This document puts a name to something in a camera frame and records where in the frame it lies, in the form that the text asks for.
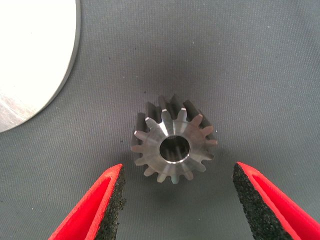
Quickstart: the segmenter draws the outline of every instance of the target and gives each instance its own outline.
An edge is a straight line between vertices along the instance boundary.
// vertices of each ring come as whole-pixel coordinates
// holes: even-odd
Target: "metal gear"
[[[206,170],[202,160],[214,157],[208,151],[218,144],[212,134],[214,127],[189,100],[182,103],[174,95],[170,102],[163,96],[158,102],[159,106],[147,102],[146,113],[137,115],[131,145],[131,150],[140,154],[135,164],[148,165],[146,177],[157,172],[159,183],[167,176],[173,184],[180,175],[192,180],[194,169]]]

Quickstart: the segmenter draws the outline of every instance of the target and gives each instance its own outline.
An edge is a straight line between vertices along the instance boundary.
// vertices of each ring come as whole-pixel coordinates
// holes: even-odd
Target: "spur gear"
[[[174,95],[170,102],[159,96],[159,106],[146,103],[145,114],[138,113],[131,150],[139,153],[137,166],[148,165],[146,177],[158,173],[162,183],[167,176],[173,184],[180,175],[192,180],[193,170],[204,172],[202,160],[212,160],[208,148],[216,146],[214,127],[189,101],[180,102]]]

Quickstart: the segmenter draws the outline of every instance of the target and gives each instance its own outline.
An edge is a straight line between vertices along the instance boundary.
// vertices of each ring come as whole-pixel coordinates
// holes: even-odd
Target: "foam grip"
[[[237,162],[233,183],[256,240],[320,240],[320,224],[255,168]]]
[[[116,239],[118,211],[124,206],[122,164],[107,169],[75,205],[49,240]]]

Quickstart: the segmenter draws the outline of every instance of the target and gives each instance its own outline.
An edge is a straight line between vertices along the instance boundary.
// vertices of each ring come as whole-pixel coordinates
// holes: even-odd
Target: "metal disc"
[[[75,61],[80,0],[0,2],[0,132],[40,112]]]

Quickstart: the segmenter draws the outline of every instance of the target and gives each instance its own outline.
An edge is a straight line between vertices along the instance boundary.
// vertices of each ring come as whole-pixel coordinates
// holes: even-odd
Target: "gray cloth background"
[[[127,179],[119,240],[253,239],[232,183],[236,161],[320,221],[318,0],[81,7],[64,88],[36,117],[0,133],[0,239],[48,238],[117,163]],[[130,140],[145,102],[174,93],[203,111],[219,147],[193,181],[159,184],[134,165]]]

